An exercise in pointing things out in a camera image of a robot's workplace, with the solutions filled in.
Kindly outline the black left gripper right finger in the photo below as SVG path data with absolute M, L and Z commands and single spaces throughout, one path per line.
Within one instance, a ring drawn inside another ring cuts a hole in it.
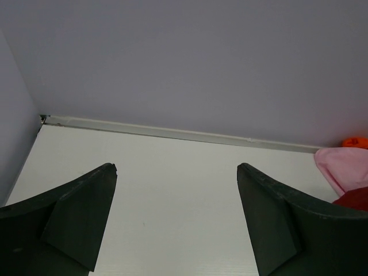
M 367 213 L 303 193 L 247 163 L 237 185 L 260 275 L 366 275 Z

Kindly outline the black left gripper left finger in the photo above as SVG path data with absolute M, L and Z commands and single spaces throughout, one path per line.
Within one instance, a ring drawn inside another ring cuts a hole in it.
M 1 275 L 95 270 L 117 183 L 114 164 L 1 208 Z

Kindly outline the dark red t shirt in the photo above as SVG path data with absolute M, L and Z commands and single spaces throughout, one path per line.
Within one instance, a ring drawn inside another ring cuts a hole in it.
M 335 200 L 333 204 L 355 209 L 368 211 L 368 187 L 363 187 L 346 192 L 339 199 Z

